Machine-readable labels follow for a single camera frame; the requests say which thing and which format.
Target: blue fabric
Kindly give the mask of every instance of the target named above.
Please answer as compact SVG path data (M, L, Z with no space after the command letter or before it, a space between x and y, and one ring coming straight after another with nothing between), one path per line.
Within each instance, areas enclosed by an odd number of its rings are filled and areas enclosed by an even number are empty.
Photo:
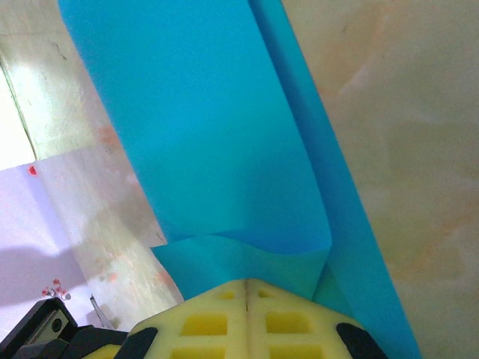
M186 298L258 277L421 357L279 1L59 3Z

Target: red dot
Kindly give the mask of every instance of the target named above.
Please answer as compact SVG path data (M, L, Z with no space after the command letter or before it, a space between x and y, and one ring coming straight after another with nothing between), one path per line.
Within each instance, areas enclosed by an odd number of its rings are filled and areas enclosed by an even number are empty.
M33 166L30 166L28 168L28 172L32 175L32 176L37 176L37 170L35 170L35 167Z

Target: black plastic part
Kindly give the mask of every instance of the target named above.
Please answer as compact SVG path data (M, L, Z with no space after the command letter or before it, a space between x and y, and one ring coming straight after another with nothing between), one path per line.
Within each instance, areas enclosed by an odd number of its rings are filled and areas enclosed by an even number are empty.
M81 359L107 344L121 346L127 335L128 333L124 331L85 328L73 337L61 359Z
M67 347L68 342L62 339L31 344L20 348L13 359L60 359Z
M341 340L353 359L388 359L372 336L350 323L336 325Z
M114 359L143 359L157 333L158 329L149 327L130 335Z
M31 335L42 325L43 320L48 317L51 312L56 310L61 310L68 319L68 323L59 338L67 342L70 341L78 328L75 319L59 298L46 299L45 301L37 302L0 343L0 358L12 358L15 353L26 344Z

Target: beige marble surface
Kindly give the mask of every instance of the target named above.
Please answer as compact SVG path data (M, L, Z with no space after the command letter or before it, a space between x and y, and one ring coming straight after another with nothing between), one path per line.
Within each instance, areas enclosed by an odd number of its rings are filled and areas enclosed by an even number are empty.
M479 1L284 3L424 357L476 358ZM106 314L128 329L180 301L55 1L0 0L0 50Z

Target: white surface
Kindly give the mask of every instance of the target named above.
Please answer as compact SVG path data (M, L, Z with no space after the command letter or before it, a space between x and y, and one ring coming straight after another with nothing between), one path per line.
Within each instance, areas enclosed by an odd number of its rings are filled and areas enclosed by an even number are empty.
M0 56L0 171L34 160L34 152L1 69Z
M0 171L0 340L59 279L79 325L101 327L91 291L40 180L28 166Z

